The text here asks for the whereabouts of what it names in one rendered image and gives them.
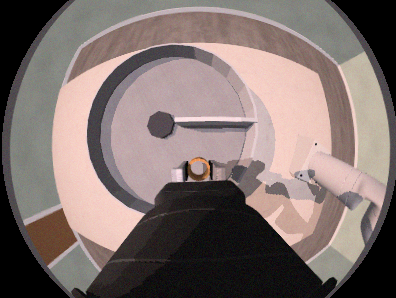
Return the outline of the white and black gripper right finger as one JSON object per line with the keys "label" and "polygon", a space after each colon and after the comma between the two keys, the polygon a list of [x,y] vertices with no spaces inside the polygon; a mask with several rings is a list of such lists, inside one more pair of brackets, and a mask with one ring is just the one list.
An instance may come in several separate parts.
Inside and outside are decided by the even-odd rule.
{"label": "white and black gripper right finger", "polygon": [[219,166],[214,160],[209,160],[210,178],[213,181],[226,180],[226,167]]}

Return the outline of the bronze bushing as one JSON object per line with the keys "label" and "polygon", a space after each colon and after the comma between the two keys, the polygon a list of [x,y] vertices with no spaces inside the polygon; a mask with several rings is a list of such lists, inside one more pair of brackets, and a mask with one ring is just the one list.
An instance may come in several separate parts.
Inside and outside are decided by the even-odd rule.
{"label": "bronze bushing", "polygon": [[[199,174],[198,175],[198,174],[195,174],[195,173],[192,172],[191,165],[192,165],[192,163],[194,163],[196,161],[202,161],[202,162],[204,162],[206,164],[207,168],[206,168],[206,171],[203,174]],[[190,178],[192,178],[195,181],[203,181],[209,176],[209,174],[210,174],[210,166],[209,166],[208,162],[204,158],[195,157],[194,159],[192,159],[190,161],[190,163],[188,165],[188,175],[190,176]]]}

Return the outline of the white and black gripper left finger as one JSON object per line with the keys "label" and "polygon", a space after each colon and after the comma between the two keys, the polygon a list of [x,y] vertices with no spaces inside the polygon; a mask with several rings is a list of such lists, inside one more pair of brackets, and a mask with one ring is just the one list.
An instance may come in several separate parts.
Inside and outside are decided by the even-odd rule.
{"label": "white and black gripper left finger", "polygon": [[172,182],[185,182],[188,180],[188,161],[183,161],[178,168],[173,168]]}

